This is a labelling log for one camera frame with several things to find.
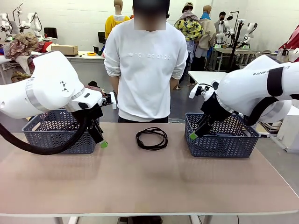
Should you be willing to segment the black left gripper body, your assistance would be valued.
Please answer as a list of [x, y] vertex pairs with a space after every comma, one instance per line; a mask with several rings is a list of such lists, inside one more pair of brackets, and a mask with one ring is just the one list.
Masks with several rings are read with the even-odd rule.
[[100, 118], [103, 116], [102, 108], [99, 105], [95, 105], [91, 109], [87, 110], [87, 127], [100, 127]]

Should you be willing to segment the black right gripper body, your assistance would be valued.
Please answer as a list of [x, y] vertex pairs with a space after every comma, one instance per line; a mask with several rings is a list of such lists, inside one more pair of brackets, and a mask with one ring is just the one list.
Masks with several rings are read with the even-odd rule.
[[216, 121], [224, 121], [232, 115], [230, 110], [225, 109], [218, 101], [218, 95], [212, 93], [210, 95], [202, 95], [204, 103], [201, 111], [204, 113], [203, 118], [200, 120], [200, 126], [211, 126]]

